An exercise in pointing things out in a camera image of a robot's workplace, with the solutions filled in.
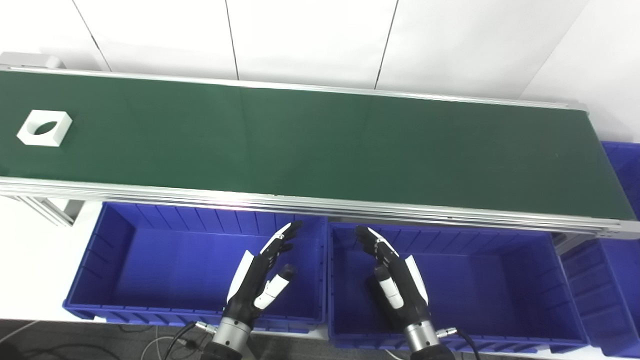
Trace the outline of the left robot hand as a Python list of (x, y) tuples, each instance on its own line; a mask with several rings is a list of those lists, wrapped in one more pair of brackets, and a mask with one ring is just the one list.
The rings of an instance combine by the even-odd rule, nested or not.
[(238, 264), (227, 293), (226, 306), (222, 317), (233, 325), (244, 325), (254, 329), (256, 319), (297, 275), (292, 264), (284, 265), (270, 280), (268, 274), (274, 268), (279, 255), (293, 248), (290, 243), (297, 235), (303, 221), (287, 223), (277, 230), (261, 251), (254, 255), (245, 251)]

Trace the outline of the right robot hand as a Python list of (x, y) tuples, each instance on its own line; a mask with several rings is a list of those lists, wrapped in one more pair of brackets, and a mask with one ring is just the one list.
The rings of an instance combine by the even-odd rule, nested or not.
[(375, 259), (369, 288), (391, 328), (401, 331), (431, 321), (425, 283), (413, 257), (401, 258), (387, 239), (370, 227), (357, 225), (355, 235), (363, 251)]

